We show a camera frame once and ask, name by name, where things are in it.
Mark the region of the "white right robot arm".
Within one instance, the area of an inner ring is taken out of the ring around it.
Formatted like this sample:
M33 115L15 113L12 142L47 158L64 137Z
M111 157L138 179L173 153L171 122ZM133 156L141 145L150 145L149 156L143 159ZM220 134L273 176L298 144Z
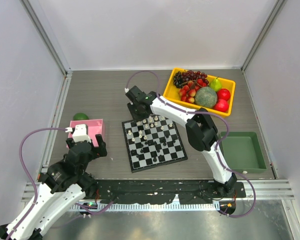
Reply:
M130 103L127 107L132 118L139 122L150 115L159 115L184 127L189 144L202 153L206 159L216 184L216 191L222 197L234 192L237 177L231 170L220 149L218 129L211 112L201 108L195 110L171 102L151 91L146 94L137 86L124 89Z

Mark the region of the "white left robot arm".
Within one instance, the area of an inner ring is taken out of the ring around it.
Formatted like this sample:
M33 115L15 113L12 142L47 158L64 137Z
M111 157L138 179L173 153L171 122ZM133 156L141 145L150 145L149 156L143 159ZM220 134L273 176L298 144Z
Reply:
M92 142L68 138L68 153L48 167L34 196L15 220L0 225L2 240L41 240L72 205L97 195L97 182L86 172L88 164L107 155L101 134Z

